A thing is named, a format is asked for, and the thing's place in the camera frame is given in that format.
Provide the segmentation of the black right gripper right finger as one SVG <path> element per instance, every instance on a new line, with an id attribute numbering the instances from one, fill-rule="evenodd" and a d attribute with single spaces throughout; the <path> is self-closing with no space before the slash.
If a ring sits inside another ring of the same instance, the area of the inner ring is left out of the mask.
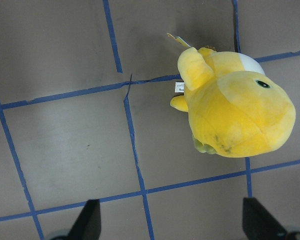
<path id="1" fill-rule="evenodd" d="M 243 198 L 242 229 L 248 240 L 294 239 L 255 197 Z"/>

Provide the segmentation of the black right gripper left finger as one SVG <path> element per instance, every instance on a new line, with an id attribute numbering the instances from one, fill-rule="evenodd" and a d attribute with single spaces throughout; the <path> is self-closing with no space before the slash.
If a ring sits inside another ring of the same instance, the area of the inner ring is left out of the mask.
<path id="1" fill-rule="evenodd" d="M 101 235 L 101 207 L 99 199 L 86 202 L 67 235 L 68 240 L 98 240 Z"/>

